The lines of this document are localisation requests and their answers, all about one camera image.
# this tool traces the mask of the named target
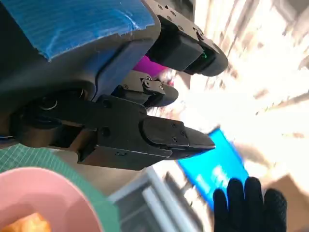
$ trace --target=screw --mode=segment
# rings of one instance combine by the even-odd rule
[[[204,36],[201,34],[200,31],[197,31],[197,37],[198,37],[200,40],[204,40]]]
[[[40,108],[42,110],[52,110],[57,106],[57,104],[58,104],[57,100],[44,97],[42,98]]]
[[[145,82],[144,82],[144,85],[145,85],[146,88],[149,88],[149,87],[150,87],[150,84],[149,84],[148,81],[145,81]]]
[[[119,152],[119,151],[117,151],[117,152],[115,153],[115,155],[117,155],[117,156],[125,156],[125,155],[126,155],[126,152]]]

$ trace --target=blue object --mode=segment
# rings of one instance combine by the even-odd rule
[[[214,191],[220,188],[226,195],[229,179],[234,177],[244,184],[248,173],[244,169],[237,151],[220,129],[212,132],[210,138],[216,144],[214,150],[192,158],[181,159],[178,163],[191,183],[196,186],[204,200],[213,209]]]
[[[0,1],[32,46],[49,60],[99,38],[154,25],[140,0]]]

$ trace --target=blue box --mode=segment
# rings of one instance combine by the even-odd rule
[[[237,178],[244,184],[248,173],[237,151],[220,129],[210,133],[210,138],[216,144],[214,150],[192,158],[181,159],[178,164],[213,209],[214,191],[221,188],[226,194],[229,179]]]

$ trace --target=bolt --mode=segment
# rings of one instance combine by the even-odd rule
[[[119,152],[119,151],[117,151],[117,152],[115,153],[115,155],[117,155],[117,156],[125,156],[125,155],[126,155],[126,152]]]
[[[51,99],[51,98],[48,98],[48,97],[44,97],[44,98],[42,98],[40,108],[42,110],[52,110],[52,109],[55,109],[57,104],[58,104],[57,100]]]
[[[200,40],[204,40],[204,35],[202,35],[200,31],[197,31],[197,37],[198,37]]]

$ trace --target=food in bowl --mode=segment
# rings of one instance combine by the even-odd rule
[[[0,232],[51,232],[51,226],[39,213],[23,217]]]

